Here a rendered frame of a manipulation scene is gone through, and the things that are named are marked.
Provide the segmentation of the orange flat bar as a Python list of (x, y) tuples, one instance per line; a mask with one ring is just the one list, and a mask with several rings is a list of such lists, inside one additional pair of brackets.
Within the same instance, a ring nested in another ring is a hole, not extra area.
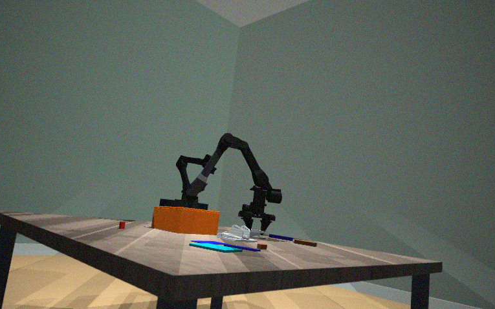
[(303, 241), (303, 240), (294, 240), (294, 243), (295, 244), (302, 244), (302, 245), (306, 245), (306, 246), (314, 246), (314, 247), (317, 246), (317, 243), (315, 243), (315, 242), (307, 242), (307, 241)]

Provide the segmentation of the teal flat rectangular plate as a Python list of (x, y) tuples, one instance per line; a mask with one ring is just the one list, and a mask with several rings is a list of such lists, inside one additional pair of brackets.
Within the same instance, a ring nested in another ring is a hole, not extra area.
[(242, 252), (243, 250), (237, 249), (237, 248), (230, 248), (226, 246), (220, 246), (216, 244), (209, 244), (209, 243), (196, 243), (196, 244), (189, 244), (189, 246), (197, 247), (197, 248), (203, 248), (207, 250), (213, 250), (213, 251), (219, 251), (223, 253), (231, 253), (231, 252)]

